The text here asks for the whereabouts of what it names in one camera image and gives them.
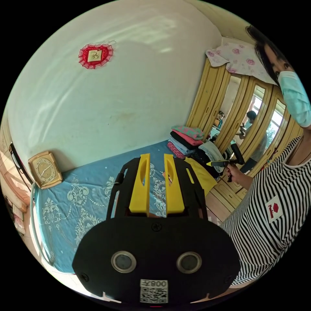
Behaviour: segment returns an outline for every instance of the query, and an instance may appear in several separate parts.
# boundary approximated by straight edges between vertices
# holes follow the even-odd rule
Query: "yellow cloth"
[[[204,195],[207,194],[212,190],[213,187],[217,185],[217,181],[211,176],[211,174],[198,162],[191,158],[185,158],[185,161],[189,163],[197,176],[201,187],[204,190]]]

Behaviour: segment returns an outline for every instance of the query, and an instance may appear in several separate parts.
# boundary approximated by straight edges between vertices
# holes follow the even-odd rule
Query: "clock face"
[[[55,178],[55,167],[53,163],[46,158],[42,157],[36,161],[35,170],[40,180],[44,183],[49,183]]]

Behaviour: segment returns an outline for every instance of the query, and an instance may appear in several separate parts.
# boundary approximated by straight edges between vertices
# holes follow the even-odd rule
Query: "striped shirt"
[[[240,206],[224,221],[239,253],[241,270],[232,285],[256,280],[289,249],[311,208],[311,160],[286,164],[300,138],[254,178]]]

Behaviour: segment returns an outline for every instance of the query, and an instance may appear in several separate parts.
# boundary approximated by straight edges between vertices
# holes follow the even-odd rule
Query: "label sticker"
[[[268,212],[269,223],[272,223],[283,215],[283,209],[278,196],[275,196],[272,200],[266,203],[266,209]]]
[[[168,282],[164,280],[140,280],[140,302],[168,303]]]

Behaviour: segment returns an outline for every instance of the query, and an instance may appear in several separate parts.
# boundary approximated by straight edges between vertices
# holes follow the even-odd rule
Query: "pink towel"
[[[174,146],[173,143],[168,142],[167,146],[177,158],[180,158],[180,159],[185,158],[185,156]]]
[[[173,130],[173,132],[177,133],[180,137],[182,137],[186,142],[188,142],[192,146],[200,146],[203,144],[202,140],[194,140],[192,137],[187,136],[184,133]]]

